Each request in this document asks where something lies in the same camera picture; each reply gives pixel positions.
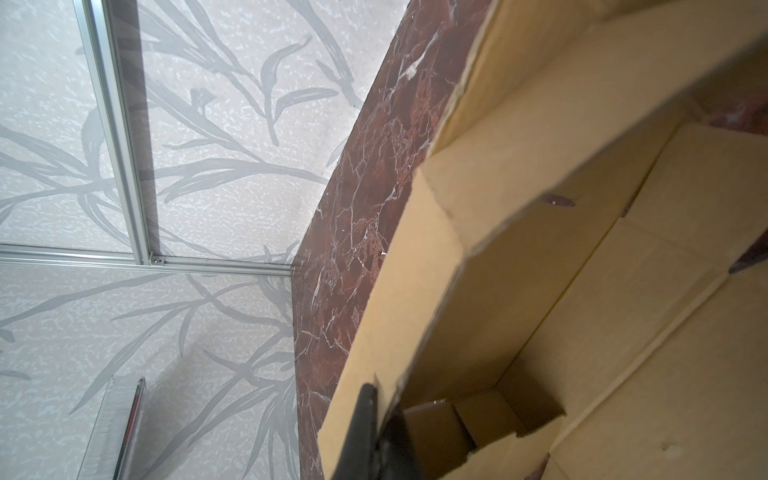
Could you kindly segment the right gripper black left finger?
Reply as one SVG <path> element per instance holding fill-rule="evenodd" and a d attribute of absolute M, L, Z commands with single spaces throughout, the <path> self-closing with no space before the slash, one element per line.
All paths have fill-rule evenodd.
<path fill-rule="evenodd" d="M 378 392 L 375 385 L 360 388 L 333 480 L 369 480 L 376 474 Z"/>

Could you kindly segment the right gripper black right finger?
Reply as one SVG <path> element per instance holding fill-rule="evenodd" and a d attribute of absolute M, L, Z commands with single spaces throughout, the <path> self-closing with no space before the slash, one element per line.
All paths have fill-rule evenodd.
<path fill-rule="evenodd" d="M 378 473 L 382 480 L 418 480 L 423 469 L 407 427 L 405 416 L 397 408 L 383 427 L 378 440 Z"/>

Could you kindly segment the brown cardboard box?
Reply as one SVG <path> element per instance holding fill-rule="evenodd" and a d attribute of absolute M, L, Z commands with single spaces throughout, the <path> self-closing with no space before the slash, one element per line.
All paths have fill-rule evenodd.
<path fill-rule="evenodd" d="M 318 434 L 402 418 L 431 479 L 767 475 L 763 1 L 497 1 Z"/>

